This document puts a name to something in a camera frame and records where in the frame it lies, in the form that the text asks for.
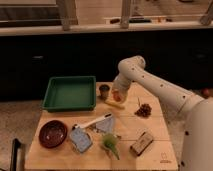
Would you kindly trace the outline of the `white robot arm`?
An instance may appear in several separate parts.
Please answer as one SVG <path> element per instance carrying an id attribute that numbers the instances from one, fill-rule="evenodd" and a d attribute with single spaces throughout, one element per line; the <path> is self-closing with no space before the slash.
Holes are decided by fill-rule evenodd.
<path id="1" fill-rule="evenodd" d="M 133 56 L 118 63 L 113 99 L 123 103 L 137 82 L 176 112 L 187 116 L 180 171 L 213 171 L 213 98 L 203 98 L 145 70 L 145 59 Z"/>

